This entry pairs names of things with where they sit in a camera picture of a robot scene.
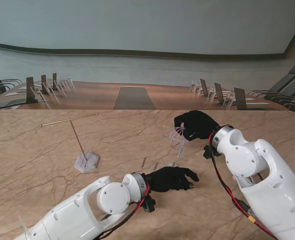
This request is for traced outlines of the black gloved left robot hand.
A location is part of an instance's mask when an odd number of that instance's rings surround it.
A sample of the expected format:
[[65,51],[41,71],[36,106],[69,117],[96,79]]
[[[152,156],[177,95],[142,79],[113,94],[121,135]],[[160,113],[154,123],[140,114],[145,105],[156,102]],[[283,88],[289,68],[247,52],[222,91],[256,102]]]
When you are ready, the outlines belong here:
[[150,190],[158,193],[165,193],[169,190],[189,190],[194,188],[194,183],[190,182],[190,178],[194,182],[199,182],[198,175],[184,167],[166,166],[151,172],[145,176],[145,180],[149,183]]

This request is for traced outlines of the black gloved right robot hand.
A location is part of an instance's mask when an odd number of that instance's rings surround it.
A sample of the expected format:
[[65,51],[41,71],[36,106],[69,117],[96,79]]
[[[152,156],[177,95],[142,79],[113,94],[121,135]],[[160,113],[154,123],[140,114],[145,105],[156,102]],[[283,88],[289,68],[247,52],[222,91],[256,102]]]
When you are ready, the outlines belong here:
[[178,131],[179,127],[183,125],[183,135],[188,141],[194,139],[206,140],[210,137],[212,132],[221,128],[221,126],[209,115],[199,110],[191,110],[178,115],[174,118],[174,127]]

